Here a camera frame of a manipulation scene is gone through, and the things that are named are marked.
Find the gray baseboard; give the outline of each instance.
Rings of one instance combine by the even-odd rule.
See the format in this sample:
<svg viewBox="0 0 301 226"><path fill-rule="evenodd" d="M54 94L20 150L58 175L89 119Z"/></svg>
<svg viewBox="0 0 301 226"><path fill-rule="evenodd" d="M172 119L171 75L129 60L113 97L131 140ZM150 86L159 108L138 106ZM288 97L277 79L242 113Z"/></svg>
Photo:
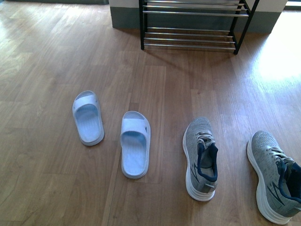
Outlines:
<svg viewBox="0 0 301 226"><path fill-rule="evenodd" d="M281 13L278 12L255 12L248 32L271 33ZM136 28L139 29L139 9L111 7L112 24L114 28ZM232 17L221 16L187 16L149 14L149 26L189 28L189 29L212 29L228 30ZM241 32L245 26L246 19L239 18L236 31Z"/></svg>
<svg viewBox="0 0 301 226"><path fill-rule="evenodd" d="M85 4L85 5L107 5L107 4L109 4L109 0L9 0L9 1L59 3L59 4Z"/></svg>

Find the sneaker logo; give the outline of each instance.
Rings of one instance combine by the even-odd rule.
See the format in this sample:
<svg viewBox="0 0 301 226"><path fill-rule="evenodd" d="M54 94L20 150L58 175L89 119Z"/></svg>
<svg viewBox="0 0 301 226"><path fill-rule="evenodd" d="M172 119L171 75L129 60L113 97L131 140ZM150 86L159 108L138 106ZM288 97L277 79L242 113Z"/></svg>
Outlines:
<svg viewBox="0 0 301 226"><path fill-rule="evenodd" d="M199 182L198 177L197 177L197 171L198 167L195 163L193 163L193 169L190 167L191 173L193 174L193 177Z"/></svg>
<svg viewBox="0 0 301 226"><path fill-rule="evenodd" d="M278 195L278 192L277 192L277 190L280 192L279 187L278 187L274 182L272 182L272 185L273 185L273 187L271 187L271 188L274 190L275 194L274 194L274 193L272 192L272 190L268 187L269 192L271 193L271 195L272 195L278 202L280 202L282 205L285 206L285 204L281 201L281 199L280 199L280 197L279 197L279 195Z"/></svg>

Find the white wall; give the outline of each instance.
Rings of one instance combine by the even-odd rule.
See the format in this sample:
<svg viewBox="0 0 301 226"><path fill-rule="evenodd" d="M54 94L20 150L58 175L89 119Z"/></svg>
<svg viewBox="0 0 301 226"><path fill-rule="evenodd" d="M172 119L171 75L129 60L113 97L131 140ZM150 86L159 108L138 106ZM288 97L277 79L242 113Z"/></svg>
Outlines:
<svg viewBox="0 0 301 226"><path fill-rule="evenodd" d="M138 0L109 0L111 7L125 7L125 8L138 8ZM251 7L255 0L246 0L248 5ZM258 4L256 11L260 12L282 12L285 4L288 0L261 0Z"/></svg>

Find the sneaker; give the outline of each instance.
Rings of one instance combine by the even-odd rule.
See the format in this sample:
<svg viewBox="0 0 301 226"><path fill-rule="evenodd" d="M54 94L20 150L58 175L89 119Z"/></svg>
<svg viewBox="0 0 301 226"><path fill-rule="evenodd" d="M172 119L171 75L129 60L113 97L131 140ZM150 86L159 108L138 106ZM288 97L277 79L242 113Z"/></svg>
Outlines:
<svg viewBox="0 0 301 226"><path fill-rule="evenodd" d="M264 131L252 136L247 155L259 178L256 199L260 213L273 223L286 224L301 211L301 167Z"/></svg>
<svg viewBox="0 0 301 226"><path fill-rule="evenodd" d="M186 189L198 201L213 198L217 186L218 149L207 118L195 119L185 131L183 149L187 158Z"/></svg>

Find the shoe rack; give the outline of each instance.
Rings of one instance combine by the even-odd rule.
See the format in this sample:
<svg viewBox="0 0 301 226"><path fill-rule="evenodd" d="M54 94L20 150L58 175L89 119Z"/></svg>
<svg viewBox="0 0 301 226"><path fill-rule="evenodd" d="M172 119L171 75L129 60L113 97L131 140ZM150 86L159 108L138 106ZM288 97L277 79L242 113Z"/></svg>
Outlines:
<svg viewBox="0 0 301 226"><path fill-rule="evenodd" d="M176 48L203 48L232 51L236 55L244 40L259 0L255 0L252 9L246 0L191 0L165 1L165 0L139 0L140 38L141 49L145 46L176 47ZM213 21L213 17L226 18L232 21L229 29L190 29L188 27L153 27L148 26L149 14L168 15L169 24L174 16L186 15L195 22L197 17L204 16ZM237 21L245 18L244 27L239 39L234 30Z"/></svg>

